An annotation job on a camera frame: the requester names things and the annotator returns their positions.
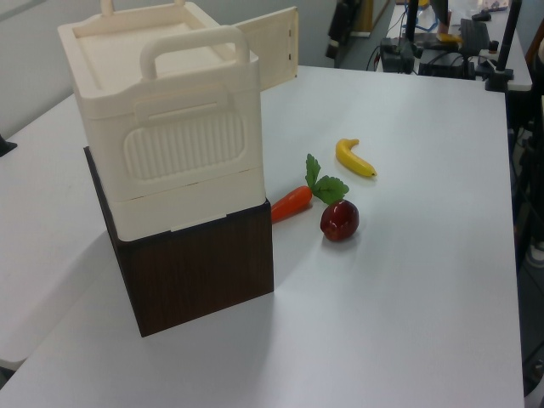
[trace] red apple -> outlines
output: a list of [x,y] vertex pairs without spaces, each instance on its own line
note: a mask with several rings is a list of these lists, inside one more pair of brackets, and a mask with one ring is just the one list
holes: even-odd
[[359,210],[348,200],[338,200],[321,216],[321,230],[330,241],[349,238],[359,227]]

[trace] plastic fruit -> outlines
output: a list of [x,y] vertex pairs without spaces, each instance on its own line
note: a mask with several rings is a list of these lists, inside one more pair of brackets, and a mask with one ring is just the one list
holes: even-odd
[[345,240],[359,227],[359,210],[348,200],[335,201],[323,212],[320,227],[328,240]]
[[340,139],[337,143],[337,159],[352,172],[365,177],[376,176],[376,170],[368,162],[358,157],[351,148],[358,145],[358,139]]

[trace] orange carrot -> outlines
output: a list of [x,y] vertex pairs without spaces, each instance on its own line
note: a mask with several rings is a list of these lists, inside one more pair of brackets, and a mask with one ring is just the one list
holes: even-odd
[[272,206],[272,222],[294,215],[308,206],[312,199],[312,190],[303,185],[291,191]]

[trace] toy banana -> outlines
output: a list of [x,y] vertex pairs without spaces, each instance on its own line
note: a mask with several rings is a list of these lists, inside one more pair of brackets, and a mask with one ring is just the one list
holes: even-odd
[[351,148],[358,145],[358,139],[340,139],[337,143],[337,159],[345,167],[360,176],[372,177],[376,176],[374,167],[358,157]]

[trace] container lid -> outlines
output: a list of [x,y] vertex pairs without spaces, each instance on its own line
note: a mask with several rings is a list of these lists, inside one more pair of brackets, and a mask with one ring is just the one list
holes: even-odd
[[298,69],[298,9],[286,8],[235,24],[259,59],[261,90],[293,79]]

